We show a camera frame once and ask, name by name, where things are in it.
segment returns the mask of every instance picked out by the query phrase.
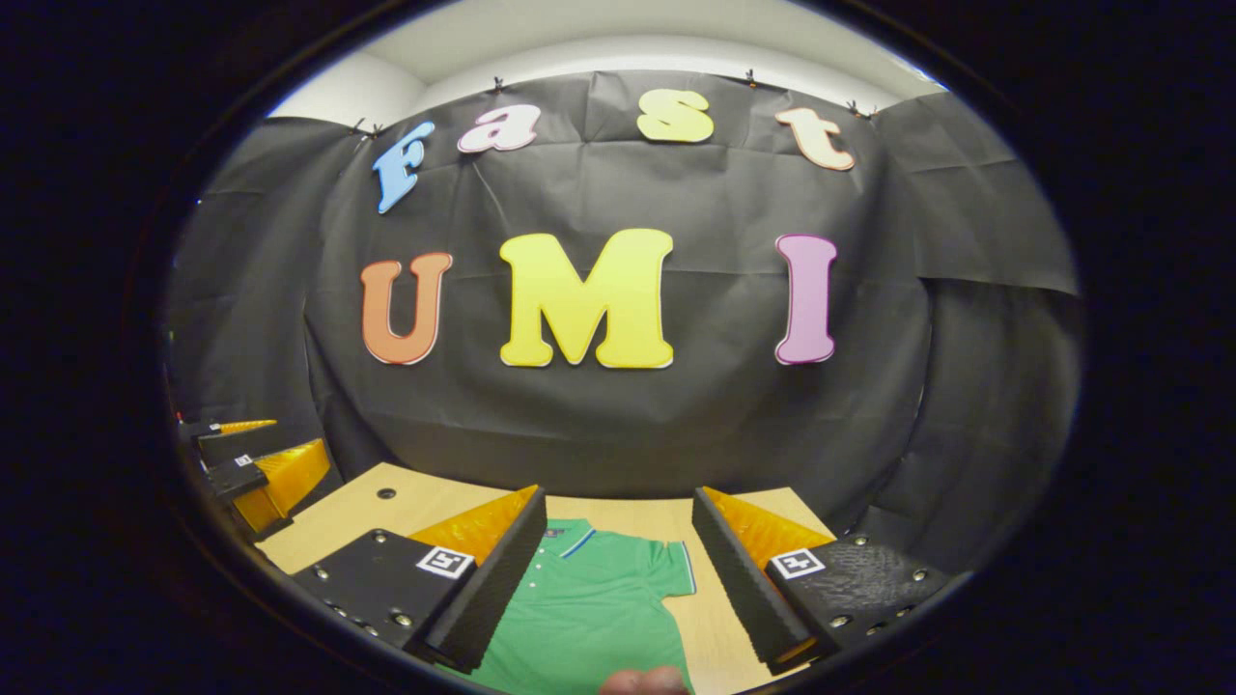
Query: letter i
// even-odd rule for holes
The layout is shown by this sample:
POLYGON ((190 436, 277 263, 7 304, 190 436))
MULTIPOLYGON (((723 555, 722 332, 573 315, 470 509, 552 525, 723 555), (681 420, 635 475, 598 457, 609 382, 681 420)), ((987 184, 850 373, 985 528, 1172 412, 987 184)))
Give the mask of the letter i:
POLYGON ((822 362, 833 355, 828 335, 828 270, 837 247, 806 234, 786 234, 776 250, 790 266, 790 318, 776 346, 782 365, 822 362))

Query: hand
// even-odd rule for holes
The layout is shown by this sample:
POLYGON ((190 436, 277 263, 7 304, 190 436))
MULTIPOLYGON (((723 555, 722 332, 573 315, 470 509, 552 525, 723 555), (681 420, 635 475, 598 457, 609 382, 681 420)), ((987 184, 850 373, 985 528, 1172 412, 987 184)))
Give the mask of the hand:
POLYGON ((597 695, 688 695, 682 675, 674 667, 658 667, 648 673, 620 670, 609 676, 597 695))

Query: blue letter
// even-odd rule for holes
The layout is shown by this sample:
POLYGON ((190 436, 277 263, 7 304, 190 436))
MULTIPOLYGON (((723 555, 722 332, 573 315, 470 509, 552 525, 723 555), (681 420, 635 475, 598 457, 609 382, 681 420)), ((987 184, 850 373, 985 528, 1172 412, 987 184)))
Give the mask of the blue letter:
POLYGON ((417 185, 417 174, 412 173, 412 169, 419 167, 425 158, 425 146, 420 143, 420 139, 430 132, 434 132, 434 124, 425 121, 418 125, 373 162, 373 171, 378 172, 378 183, 382 184, 378 214, 389 210, 391 205, 398 203, 413 185, 417 185))

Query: shirt collar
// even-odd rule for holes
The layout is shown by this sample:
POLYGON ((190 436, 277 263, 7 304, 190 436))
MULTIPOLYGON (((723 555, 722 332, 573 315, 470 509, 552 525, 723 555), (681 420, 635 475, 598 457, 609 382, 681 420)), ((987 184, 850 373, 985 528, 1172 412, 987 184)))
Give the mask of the shirt collar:
POLYGON ((561 558, 578 550, 596 531, 588 519, 548 519, 540 547, 561 558))

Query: green polo shirt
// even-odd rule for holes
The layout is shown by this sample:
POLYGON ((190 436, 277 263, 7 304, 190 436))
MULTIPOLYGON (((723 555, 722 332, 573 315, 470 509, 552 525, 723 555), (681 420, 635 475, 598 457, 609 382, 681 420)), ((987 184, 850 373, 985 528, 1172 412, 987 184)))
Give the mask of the green polo shirt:
POLYGON ((481 667, 464 678, 512 695, 596 695, 614 672, 671 665, 690 689, 661 599, 695 590, 682 543, 549 519, 481 667))

